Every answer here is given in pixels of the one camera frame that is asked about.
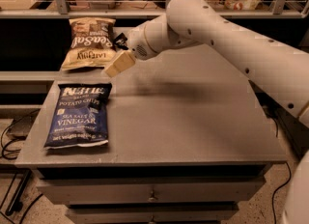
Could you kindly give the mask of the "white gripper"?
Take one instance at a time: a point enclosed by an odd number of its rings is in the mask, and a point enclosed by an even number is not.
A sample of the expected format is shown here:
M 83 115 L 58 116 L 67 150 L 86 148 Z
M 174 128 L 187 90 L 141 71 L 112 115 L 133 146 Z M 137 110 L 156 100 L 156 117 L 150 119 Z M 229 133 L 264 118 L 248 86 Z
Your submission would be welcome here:
M 129 50 L 118 51 L 104 68 L 104 72 L 109 77 L 114 77 L 133 67 L 135 57 L 140 60 L 148 60 L 152 56 L 152 51 L 145 39 L 145 28 L 146 23 L 142 23 L 127 32 L 126 44 Z

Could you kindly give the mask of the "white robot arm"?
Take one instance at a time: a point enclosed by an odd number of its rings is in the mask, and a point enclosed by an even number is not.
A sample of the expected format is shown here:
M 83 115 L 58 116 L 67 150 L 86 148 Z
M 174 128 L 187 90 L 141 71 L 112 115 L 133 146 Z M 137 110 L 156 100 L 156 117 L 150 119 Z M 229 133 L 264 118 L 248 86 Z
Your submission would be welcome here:
M 126 33 L 126 49 L 104 71 L 114 77 L 137 59 L 197 43 L 212 47 L 309 127 L 309 54 L 226 20 L 205 0 L 170 0 L 165 14 Z

